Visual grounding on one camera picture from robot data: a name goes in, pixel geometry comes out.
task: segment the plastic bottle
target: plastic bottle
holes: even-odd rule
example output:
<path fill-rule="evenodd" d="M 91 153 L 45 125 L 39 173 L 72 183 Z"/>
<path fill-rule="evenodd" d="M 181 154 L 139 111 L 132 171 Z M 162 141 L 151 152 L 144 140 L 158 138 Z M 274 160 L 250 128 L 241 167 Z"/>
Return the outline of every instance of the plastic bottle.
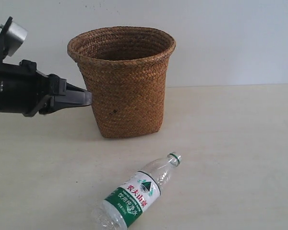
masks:
<path fill-rule="evenodd" d="M 94 230 L 127 230 L 161 195 L 180 161 L 173 152 L 139 170 L 93 210 Z"/>

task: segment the table surface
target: table surface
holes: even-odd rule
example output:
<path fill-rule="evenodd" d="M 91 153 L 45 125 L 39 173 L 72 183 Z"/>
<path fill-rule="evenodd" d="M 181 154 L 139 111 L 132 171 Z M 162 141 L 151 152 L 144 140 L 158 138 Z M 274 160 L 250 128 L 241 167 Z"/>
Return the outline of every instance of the table surface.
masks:
<path fill-rule="evenodd" d="M 101 137 L 91 107 L 0 114 L 0 230 L 91 230 L 146 163 L 182 163 L 131 230 L 288 229 L 288 85 L 168 88 L 158 133 Z"/>

